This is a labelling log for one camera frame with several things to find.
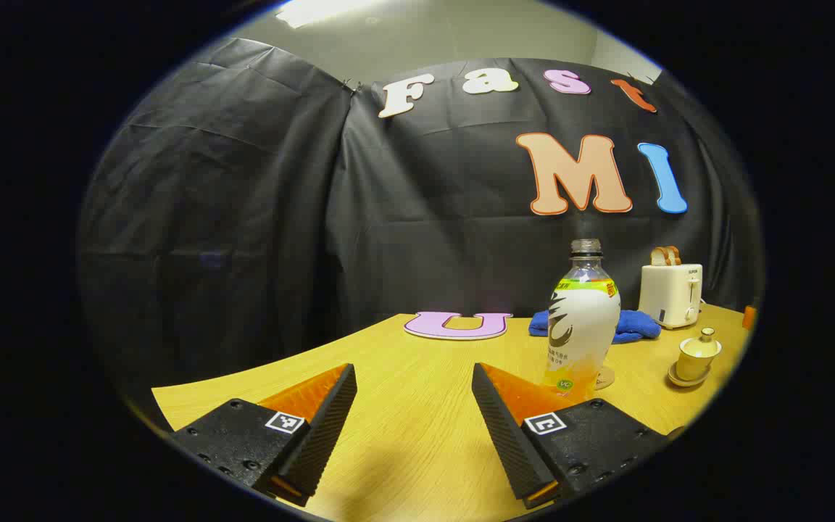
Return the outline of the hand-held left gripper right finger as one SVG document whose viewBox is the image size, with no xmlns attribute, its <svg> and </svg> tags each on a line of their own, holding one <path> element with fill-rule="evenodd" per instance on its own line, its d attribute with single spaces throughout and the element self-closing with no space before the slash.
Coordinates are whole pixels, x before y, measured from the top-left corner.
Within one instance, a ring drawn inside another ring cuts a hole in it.
<svg viewBox="0 0 835 522">
<path fill-rule="evenodd" d="M 486 363 L 474 364 L 471 387 L 511 489 L 528 509 L 583 497 L 672 441 L 605 399 L 574 404 Z"/>
</svg>

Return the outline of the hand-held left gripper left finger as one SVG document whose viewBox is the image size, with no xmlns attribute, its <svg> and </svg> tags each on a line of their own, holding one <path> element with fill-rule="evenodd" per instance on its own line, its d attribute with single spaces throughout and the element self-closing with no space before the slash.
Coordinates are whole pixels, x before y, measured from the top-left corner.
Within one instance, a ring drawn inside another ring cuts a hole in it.
<svg viewBox="0 0 835 522">
<path fill-rule="evenodd" d="M 170 436 L 226 478 L 305 506 L 356 396 L 354 365 L 344 363 L 267 399 L 228 399 Z"/>
</svg>

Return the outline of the cream teacup lid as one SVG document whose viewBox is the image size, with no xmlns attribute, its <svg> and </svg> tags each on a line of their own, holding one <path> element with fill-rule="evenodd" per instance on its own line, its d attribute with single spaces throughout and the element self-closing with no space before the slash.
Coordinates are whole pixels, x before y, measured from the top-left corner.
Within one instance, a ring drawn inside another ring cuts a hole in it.
<svg viewBox="0 0 835 522">
<path fill-rule="evenodd" d="M 696 337 L 685 339 L 679 346 L 681 354 L 694 359 L 712 359 L 722 351 L 722 344 L 715 340 L 715 329 L 705 327 Z"/>
</svg>

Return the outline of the cream teacup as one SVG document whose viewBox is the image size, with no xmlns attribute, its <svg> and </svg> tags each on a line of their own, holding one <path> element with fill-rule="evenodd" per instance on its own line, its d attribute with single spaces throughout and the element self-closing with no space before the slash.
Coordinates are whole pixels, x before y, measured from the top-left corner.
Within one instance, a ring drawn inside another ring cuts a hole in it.
<svg viewBox="0 0 835 522">
<path fill-rule="evenodd" d="M 694 359 L 693 357 L 687 357 L 681 354 L 680 351 L 678 359 L 676 360 L 677 373 L 683 380 L 695 379 L 700 375 L 700 373 L 702 373 L 703 367 L 706 365 L 712 365 L 713 360 L 715 360 L 716 357 L 706 360 Z"/>
</svg>

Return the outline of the clear water bottle white label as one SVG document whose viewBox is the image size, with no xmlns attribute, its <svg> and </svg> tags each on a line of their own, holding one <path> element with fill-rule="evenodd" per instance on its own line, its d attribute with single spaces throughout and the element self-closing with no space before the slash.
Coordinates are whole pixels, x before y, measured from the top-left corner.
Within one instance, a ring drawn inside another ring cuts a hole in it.
<svg viewBox="0 0 835 522">
<path fill-rule="evenodd" d="M 574 240 L 570 268 L 554 285 L 547 308 L 547 366 L 543 385 L 571 403 L 592 399 L 622 304 L 602 265 L 600 240 Z"/>
</svg>

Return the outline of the white toaster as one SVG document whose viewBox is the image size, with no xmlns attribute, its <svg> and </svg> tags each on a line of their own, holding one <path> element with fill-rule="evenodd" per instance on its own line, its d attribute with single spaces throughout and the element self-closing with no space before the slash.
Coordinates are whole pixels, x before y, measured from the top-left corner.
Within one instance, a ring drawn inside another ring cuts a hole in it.
<svg viewBox="0 0 835 522">
<path fill-rule="evenodd" d="M 666 329 L 693 325 L 699 318 L 702 279 L 700 264 L 643 265 L 637 310 Z"/>
</svg>

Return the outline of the cream saucer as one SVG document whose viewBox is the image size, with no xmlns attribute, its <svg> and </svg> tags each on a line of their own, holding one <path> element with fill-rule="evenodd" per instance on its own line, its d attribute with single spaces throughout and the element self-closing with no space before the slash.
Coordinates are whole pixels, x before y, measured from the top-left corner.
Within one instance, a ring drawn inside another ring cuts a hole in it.
<svg viewBox="0 0 835 522">
<path fill-rule="evenodd" d="M 709 374 L 710 365 L 706 365 L 702 368 L 702 373 L 695 379 L 683 380 L 677 373 L 677 363 L 674 362 L 668 369 L 668 380 L 674 386 L 682 387 L 682 389 L 690 389 L 690 387 L 699 386 L 699 384 L 705 382 Z"/>
</svg>

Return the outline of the blue towel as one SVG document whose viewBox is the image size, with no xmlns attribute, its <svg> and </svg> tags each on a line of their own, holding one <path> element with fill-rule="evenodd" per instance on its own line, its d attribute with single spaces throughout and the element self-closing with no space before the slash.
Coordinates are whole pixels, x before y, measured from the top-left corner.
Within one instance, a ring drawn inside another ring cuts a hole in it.
<svg viewBox="0 0 835 522">
<path fill-rule="evenodd" d="M 537 312 L 529 323 L 529 334 L 547 336 L 548 311 Z M 648 314 L 635 310 L 621 310 L 612 344 L 627 344 L 641 339 L 656 339 L 662 327 Z"/>
</svg>

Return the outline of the purple paper cutout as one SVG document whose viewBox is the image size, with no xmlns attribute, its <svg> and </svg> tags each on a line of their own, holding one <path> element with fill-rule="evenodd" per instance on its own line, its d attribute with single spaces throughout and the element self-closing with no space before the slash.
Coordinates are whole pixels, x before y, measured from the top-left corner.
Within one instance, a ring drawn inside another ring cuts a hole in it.
<svg viewBox="0 0 835 522">
<path fill-rule="evenodd" d="M 474 314 L 474 318 L 481 320 L 480 325 L 474 329 L 454 329 L 448 326 L 451 320 L 461 317 L 462 315 L 457 312 L 421 311 L 405 323 L 403 328 L 408 334 L 427 339 L 448 341 L 494 339 L 506 333 L 507 320 L 512 318 L 513 314 L 504 312 Z"/>
</svg>

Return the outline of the ceiling light panel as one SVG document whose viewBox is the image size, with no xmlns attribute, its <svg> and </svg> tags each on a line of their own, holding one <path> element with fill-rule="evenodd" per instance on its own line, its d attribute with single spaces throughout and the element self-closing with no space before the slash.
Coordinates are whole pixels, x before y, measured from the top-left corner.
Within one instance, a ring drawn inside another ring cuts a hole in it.
<svg viewBox="0 0 835 522">
<path fill-rule="evenodd" d="M 275 18 L 292 29 L 364 9 L 382 0 L 289 0 L 276 10 Z"/>
</svg>

